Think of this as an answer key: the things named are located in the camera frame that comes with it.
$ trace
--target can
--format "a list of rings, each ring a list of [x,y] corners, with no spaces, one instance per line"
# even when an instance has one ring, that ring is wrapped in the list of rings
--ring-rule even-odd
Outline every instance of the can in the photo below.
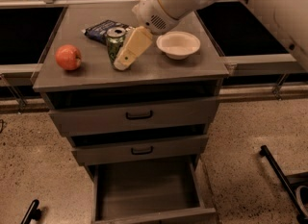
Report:
[[[115,59],[119,49],[123,46],[126,30],[121,27],[114,27],[107,31],[107,50],[112,67],[115,68]]]

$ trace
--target closed drawer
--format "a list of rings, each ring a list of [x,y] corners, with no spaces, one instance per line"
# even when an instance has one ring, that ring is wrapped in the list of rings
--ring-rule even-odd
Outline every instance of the closed drawer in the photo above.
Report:
[[[72,151],[80,165],[130,162],[183,155],[199,155],[208,138],[203,136],[150,139],[84,146]]]
[[[218,101],[213,98],[146,102],[133,105],[78,108],[50,112],[65,137],[141,129],[209,124]]]
[[[205,208],[189,157],[96,166],[92,224],[187,223]]]

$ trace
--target bottom drawer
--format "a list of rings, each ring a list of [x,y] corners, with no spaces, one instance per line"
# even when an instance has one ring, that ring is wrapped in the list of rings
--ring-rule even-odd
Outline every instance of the bottom drawer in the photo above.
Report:
[[[186,223],[206,209],[189,157],[97,165],[92,224]]]

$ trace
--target black stand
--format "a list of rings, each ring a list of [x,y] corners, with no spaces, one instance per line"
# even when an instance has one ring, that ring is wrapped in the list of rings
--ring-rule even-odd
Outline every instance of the black stand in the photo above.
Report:
[[[38,209],[39,206],[39,200],[34,200],[29,209],[27,210],[25,216],[23,217],[21,224],[30,224],[31,220],[40,220],[41,217],[41,211]]]
[[[301,210],[295,196],[295,190],[299,186],[307,186],[308,187],[308,172],[306,173],[301,173],[301,174],[294,174],[294,175],[289,175],[286,176],[281,168],[279,167],[278,163],[272,156],[270,150],[266,145],[261,146],[261,151],[260,151],[261,156],[267,157],[269,160],[269,163],[272,167],[272,169],[275,171],[277,177],[279,178],[282,186],[287,190],[289,193],[289,196],[291,200],[293,201],[295,207],[297,208],[299,215],[297,216],[297,221],[299,224],[308,224],[308,217],[305,216],[303,211]]]

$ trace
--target black handle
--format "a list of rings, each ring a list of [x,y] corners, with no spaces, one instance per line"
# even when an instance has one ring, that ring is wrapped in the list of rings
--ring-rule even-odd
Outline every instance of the black handle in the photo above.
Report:
[[[138,114],[138,115],[133,115],[129,112],[126,113],[126,119],[128,120],[142,120],[142,119],[148,119],[153,116],[153,111],[149,111],[146,114]]]
[[[134,149],[134,148],[132,148],[131,153],[135,156],[146,155],[146,154],[151,154],[153,152],[153,150],[154,150],[153,146],[150,146],[149,148],[146,148],[146,149]]]
[[[27,210],[25,216],[21,221],[21,224],[30,224],[32,219],[40,220],[41,211],[40,209],[38,209],[38,206],[39,206],[38,199],[32,201],[31,205],[29,206],[29,209]]]

